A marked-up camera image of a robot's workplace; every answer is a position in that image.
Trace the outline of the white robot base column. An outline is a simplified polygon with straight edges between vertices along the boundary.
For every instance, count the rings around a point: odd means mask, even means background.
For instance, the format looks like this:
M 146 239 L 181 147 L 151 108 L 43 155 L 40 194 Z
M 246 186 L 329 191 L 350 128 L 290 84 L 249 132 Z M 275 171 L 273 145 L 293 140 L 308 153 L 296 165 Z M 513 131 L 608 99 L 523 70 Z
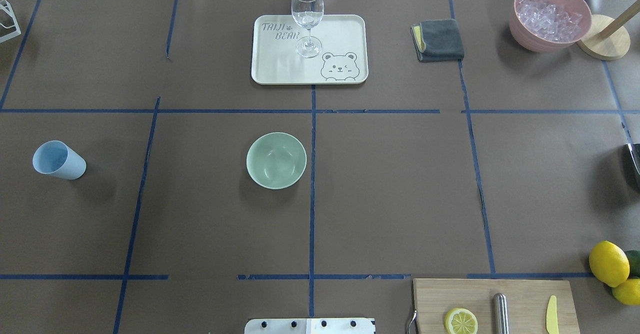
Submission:
M 375 333 L 373 318 L 254 318 L 244 333 Z

